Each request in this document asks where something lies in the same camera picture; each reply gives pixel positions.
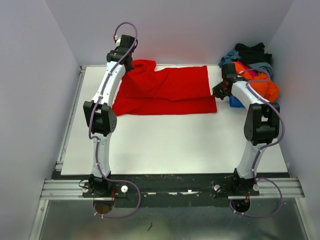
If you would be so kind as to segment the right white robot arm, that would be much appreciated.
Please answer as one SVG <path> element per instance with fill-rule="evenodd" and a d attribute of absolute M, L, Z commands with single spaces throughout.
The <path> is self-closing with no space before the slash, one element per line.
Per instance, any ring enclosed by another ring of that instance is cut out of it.
<path fill-rule="evenodd" d="M 256 173 L 266 148 L 275 144 L 280 132 L 280 105 L 271 103 L 256 92 L 249 80 L 240 76 L 234 63 L 221 68 L 222 82 L 213 87 L 213 95 L 223 100 L 236 97 L 247 110 L 243 132 L 246 145 L 235 168 L 230 191 L 241 196 L 256 184 Z"/>

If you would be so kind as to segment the red t shirt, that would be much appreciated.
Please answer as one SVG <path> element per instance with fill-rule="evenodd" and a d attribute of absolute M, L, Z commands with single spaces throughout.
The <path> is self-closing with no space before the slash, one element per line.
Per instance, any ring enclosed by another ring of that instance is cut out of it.
<path fill-rule="evenodd" d="M 214 114 L 217 104 L 206 66 L 156 70 L 155 61 L 139 59 L 123 76 L 112 109 L 117 116 Z"/>

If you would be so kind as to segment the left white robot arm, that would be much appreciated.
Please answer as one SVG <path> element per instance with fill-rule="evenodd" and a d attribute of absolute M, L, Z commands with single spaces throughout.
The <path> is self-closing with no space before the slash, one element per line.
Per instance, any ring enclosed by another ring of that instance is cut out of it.
<path fill-rule="evenodd" d="M 101 198 L 112 194 L 110 177 L 110 141 L 117 126 L 112 108 L 120 81 L 133 69 L 132 53 L 138 45 L 137 38 L 123 34 L 114 36 L 116 47 L 106 55 L 106 69 L 97 92 L 90 101 L 83 103 L 88 126 L 88 137 L 93 141 L 93 167 L 84 189 Z"/>

